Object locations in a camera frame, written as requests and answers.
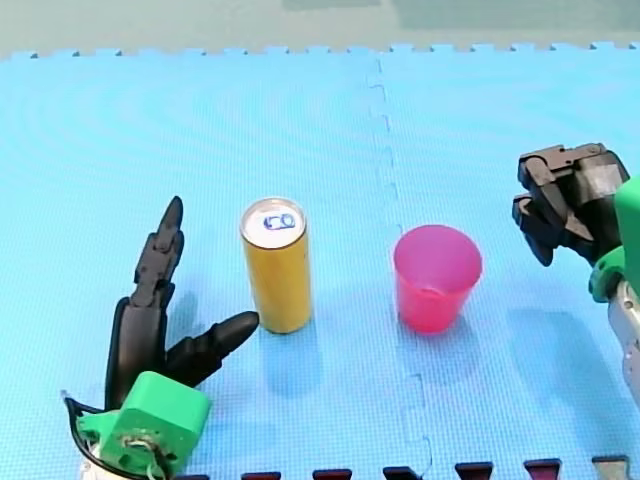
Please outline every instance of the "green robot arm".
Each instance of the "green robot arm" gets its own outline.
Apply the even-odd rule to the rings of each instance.
[[[69,397],[71,431],[91,468],[125,479],[173,479],[204,429],[206,395],[154,372],[141,373],[119,410],[96,411]]]
[[[630,178],[604,145],[587,144],[522,155],[518,179],[527,193],[514,198],[512,215],[540,263],[551,265],[565,247],[593,267],[589,291],[609,305],[623,376],[640,406],[640,177]]]

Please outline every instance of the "wire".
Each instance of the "wire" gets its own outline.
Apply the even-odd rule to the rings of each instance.
[[[87,443],[82,439],[80,433],[78,432],[78,426],[76,425],[76,420],[78,417],[83,416],[84,413],[96,414],[96,413],[104,413],[104,410],[100,410],[94,407],[89,407],[88,405],[83,405],[79,402],[76,402],[73,398],[71,398],[66,392],[62,393],[64,404],[67,407],[67,412],[69,413],[69,428],[71,430],[71,438],[75,443],[78,450],[83,457],[89,460],[95,466],[106,470],[109,473],[114,475],[118,475],[127,480],[170,480],[171,479],[171,470],[167,465],[166,459],[164,455],[159,451],[158,447],[155,445],[145,446],[149,448],[150,452],[153,454],[154,460],[160,471],[162,472],[162,477],[154,477],[151,474],[151,465],[147,468],[146,475],[138,475],[135,473],[125,472],[119,468],[113,467],[103,460],[96,457],[93,453],[91,453],[91,449],[87,445]]]

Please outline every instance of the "aluminum can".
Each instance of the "aluminum can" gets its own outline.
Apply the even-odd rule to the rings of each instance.
[[[307,220],[293,201],[257,201],[242,216],[240,233],[260,324],[291,333],[311,319]]]

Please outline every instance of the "robotic hand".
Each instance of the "robotic hand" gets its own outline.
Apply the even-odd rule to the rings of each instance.
[[[184,247],[182,215],[182,201],[174,197],[158,230],[147,238],[133,294],[116,306],[105,408],[63,394],[73,441],[86,459],[83,480],[176,478],[210,408],[210,400],[193,387],[258,327],[257,313],[240,313],[165,351],[167,307],[175,290],[171,278]]]
[[[242,345],[258,326],[258,314],[235,315],[199,337],[183,338],[165,352],[171,283],[184,247],[182,200],[174,197],[149,234],[134,275],[135,291],[116,306],[107,364],[105,409],[122,406],[144,371],[153,371],[195,387],[222,366],[222,359]]]
[[[640,177],[630,179],[602,144],[555,146],[520,157],[528,194],[512,216],[540,263],[558,247],[593,267],[589,292],[609,303],[609,322],[624,350],[623,375],[640,406]]]

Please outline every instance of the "can lid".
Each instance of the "can lid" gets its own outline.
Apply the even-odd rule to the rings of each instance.
[[[298,240],[306,228],[302,209],[286,198],[272,197],[251,205],[242,216],[242,236],[260,248],[277,249]]]

